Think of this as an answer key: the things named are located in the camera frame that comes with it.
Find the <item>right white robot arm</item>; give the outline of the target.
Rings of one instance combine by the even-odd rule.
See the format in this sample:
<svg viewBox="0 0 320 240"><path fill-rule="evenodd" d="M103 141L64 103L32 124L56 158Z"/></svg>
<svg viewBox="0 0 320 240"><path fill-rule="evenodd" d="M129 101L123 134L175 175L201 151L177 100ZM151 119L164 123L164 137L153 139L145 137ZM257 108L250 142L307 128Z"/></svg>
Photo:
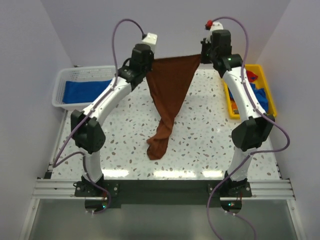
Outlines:
<svg viewBox="0 0 320 240"><path fill-rule="evenodd" d="M231 33L212 28L209 34L201 41L201 63L213 64L227 84L241 120L231 132L235 150L225 180L218 188L221 193L232 197L246 187L253 153L267 140L275 118L260 106L251 89L242 57L232 53Z"/></svg>

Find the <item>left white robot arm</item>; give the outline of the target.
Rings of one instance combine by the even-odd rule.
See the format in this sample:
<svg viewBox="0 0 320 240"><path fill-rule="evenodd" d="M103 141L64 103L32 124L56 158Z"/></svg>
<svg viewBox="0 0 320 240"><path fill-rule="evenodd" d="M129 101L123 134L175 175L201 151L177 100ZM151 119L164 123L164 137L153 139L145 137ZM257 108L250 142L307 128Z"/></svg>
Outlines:
<svg viewBox="0 0 320 240"><path fill-rule="evenodd" d="M102 126L117 104L152 70L155 49L155 43L136 44L108 87L89 106L71 113L72 139L83 154L83 174L75 186L76 193L93 197L107 194L100 161L100 150L106 141Z"/></svg>

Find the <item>brown towel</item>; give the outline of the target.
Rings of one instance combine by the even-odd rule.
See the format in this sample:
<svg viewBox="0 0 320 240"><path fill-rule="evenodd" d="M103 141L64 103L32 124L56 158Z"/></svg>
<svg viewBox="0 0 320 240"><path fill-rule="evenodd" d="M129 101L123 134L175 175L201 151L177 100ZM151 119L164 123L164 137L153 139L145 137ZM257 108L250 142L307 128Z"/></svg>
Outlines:
<svg viewBox="0 0 320 240"><path fill-rule="evenodd" d="M154 136L147 140L146 154L152 161L161 159L168 147L175 118L185 100L201 62L199 54L155 59L146 76L149 92L160 115Z"/></svg>

